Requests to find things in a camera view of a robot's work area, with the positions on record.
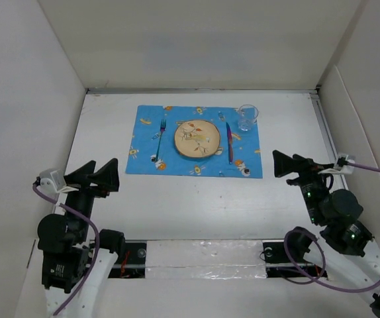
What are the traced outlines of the clear plastic cup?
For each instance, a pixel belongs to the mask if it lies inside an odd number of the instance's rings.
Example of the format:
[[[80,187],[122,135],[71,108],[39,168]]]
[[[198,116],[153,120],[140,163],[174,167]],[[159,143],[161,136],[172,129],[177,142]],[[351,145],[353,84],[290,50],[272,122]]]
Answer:
[[[254,105],[245,104],[239,107],[238,128],[241,131],[250,131],[256,124],[259,115],[258,109]]]

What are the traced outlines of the iridescent knife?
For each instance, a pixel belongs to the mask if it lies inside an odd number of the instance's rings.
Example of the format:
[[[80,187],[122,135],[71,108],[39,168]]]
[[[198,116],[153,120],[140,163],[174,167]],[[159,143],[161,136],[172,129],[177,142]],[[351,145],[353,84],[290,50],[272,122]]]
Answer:
[[[227,133],[227,143],[228,143],[228,162],[229,164],[233,163],[234,154],[233,154],[233,148],[232,148],[232,131],[230,129],[230,125],[226,123],[226,133]]]

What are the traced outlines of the blue space-print cloth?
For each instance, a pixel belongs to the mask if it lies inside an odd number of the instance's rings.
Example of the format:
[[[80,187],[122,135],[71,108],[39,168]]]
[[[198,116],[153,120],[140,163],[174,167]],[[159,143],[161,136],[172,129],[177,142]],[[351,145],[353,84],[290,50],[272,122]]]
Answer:
[[[223,178],[263,177],[258,126],[250,131],[238,128],[238,109],[229,107],[140,105],[130,143],[125,172],[140,175],[196,176]],[[160,155],[155,162],[160,123],[167,120]],[[210,121],[218,128],[221,142],[217,152],[207,158],[188,158],[175,148],[177,127],[190,120]],[[228,162],[226,123],[232,131],[233,163]]]

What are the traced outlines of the iridescent fork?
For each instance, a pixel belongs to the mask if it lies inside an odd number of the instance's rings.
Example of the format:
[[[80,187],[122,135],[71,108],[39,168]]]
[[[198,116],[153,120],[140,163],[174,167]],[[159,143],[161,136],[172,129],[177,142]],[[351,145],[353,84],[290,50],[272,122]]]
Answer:
[[[154,158],[155,162],[158,161],[158,158],[159,158],[159,155],[160,155],[160,146],[161,146],[161,143],[162,143],[163,134],[166,131],[166,126],[167,126],[167,120],[166,119],[162,119],[162,121],[160,123],[160,132],[159,132],[158,147],[157,147],[156,155],[155,155],[155,158]]]

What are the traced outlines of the beige bird-pattern plate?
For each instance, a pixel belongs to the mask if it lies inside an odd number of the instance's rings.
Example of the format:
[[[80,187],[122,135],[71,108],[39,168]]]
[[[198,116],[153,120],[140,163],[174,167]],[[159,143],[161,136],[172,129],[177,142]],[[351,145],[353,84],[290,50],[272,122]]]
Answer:
[[[190,120],[175,130],[174,145],[178,153],[188,158],[207,158],[220,148],[220,132],[216,125],[206,120]]]

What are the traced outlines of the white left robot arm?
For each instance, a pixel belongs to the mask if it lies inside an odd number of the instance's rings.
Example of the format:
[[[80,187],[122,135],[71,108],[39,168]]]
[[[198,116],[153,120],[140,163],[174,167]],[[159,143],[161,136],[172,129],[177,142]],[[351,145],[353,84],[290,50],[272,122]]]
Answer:
[[[94,317],[113,265],[128,258],[124,234],[99,230],[91,220],[94,200],[119,190],[118,165],[113,158],[97,170],[91,160],[66,176],[48,169],[32,185],[64,211],[43,217],[37,227],[49,317]]]

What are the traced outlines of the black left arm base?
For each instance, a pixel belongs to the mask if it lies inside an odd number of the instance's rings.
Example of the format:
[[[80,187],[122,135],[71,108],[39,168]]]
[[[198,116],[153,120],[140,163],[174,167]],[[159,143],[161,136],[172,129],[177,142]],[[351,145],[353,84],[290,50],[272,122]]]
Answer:
[[[145,278],[147,242],[128,240],[124,255],[113,265],[108,278],[140,279]]]

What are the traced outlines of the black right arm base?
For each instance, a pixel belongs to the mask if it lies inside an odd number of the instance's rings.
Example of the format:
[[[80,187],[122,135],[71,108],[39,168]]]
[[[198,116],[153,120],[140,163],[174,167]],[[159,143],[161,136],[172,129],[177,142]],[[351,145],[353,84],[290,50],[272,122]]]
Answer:
[[[288,259],[282,240],[265,240],[262,242],[263,250],[260,260],[265,263],[267,278],[305,278]],[[320,266],[294,257],[304,272],[316,278],[322,271]]]

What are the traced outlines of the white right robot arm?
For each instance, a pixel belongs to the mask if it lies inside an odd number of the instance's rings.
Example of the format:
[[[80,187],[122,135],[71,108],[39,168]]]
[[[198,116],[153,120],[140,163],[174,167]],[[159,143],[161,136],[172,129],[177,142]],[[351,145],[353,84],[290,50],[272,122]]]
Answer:
[[[380,317],[380,248],[373,234],[360,221],[363,207],[347,189],[331,190],[335,175],[367,170],[347,154],[330,164],[319,164],[298,154],[273,151],[274,175],[300,188],[310,221],[322,227],[320,235],[302,227],[286,233],[283,249],[290,263],[307,278],[329,290],[359,294],[374,316]]]

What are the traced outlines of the aluminium rail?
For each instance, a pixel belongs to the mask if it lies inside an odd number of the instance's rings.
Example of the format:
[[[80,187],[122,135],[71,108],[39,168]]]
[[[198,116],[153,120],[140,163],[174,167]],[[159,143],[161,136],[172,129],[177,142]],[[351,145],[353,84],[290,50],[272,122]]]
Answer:
[[[325,143],[326,151],[329,159],[333,162],[337,159],[338,152],[334,145],[332,134],[328,127],[328,123],[322,109],[320,97],[317,91],[310,91],[310,100],[316,114],[316,118],[320,127],[321,135]]]

